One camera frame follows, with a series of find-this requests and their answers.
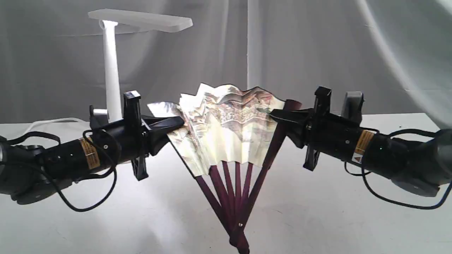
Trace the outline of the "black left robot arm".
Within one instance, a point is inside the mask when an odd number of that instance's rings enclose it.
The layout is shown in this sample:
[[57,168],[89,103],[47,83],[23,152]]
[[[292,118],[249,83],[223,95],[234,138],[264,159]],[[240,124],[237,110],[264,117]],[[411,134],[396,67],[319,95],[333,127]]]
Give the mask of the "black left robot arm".
[[[100,206],[117,182],[117,166],[130,162],[133,175],[148,177],[146,158],[155,156],[168,143],[167,135],[184,125],[180,116],[142,115],[141,96],[136,91],[123,94],[123,118],[109,122],[106,113],[89,107],[90,129],[82,137],[62,143],[47,132],[27,132],[11,140],[1,137],[1,194],[19,205],[33,204],[57,193],[76,212]],[[113,175],[104,198],[88,208],[76,208],[62,190],[84,180],[100,180]]]

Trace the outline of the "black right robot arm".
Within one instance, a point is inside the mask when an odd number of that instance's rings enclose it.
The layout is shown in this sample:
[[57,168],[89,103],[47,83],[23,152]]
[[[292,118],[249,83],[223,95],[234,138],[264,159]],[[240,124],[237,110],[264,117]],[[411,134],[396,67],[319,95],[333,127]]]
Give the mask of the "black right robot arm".
[[402,129],[382,134],[360,126],[362,92],[346,93],[340,116],[330,112],[331,95],[331,89],[319,87],[313,108],[270,113],[288,127],[287,136],[296,147],[307,147],[304,168],[314,170],[324,153],[424,197],[435,197],[440,186],[451,182],[451,129]]

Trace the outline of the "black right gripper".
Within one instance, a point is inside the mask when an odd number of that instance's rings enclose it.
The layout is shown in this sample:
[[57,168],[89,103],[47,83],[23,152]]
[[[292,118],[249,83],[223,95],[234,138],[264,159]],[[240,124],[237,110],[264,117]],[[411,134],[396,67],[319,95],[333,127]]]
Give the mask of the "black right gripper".
[[310,171],[321,153],[350,162],[363,132],[360,125],[330,112],[331,95],[331,89],[319,87],[313,108],[273,109],[269,114],[278,123],[292,124],[286,126],[286,136],[299,149],[307,146],[303,166]]

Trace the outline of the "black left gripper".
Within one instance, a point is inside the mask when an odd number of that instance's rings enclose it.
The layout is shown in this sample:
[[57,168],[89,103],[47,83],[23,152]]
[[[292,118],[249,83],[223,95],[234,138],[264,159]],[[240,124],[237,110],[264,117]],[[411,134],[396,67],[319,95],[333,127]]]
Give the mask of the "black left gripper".
[[102,179],[110,175],[118,164],[131,162],[138,181],[148,177],[145,159],[155,156],[170,141],[168,133],[184,125],[182,117],[151,117],[141,115],[141,96],[137,91],[123,94],[123,118],[102,127],[86,130],[92,135],[84,140],[94,148],[99,166],[89,165],[86,180]]

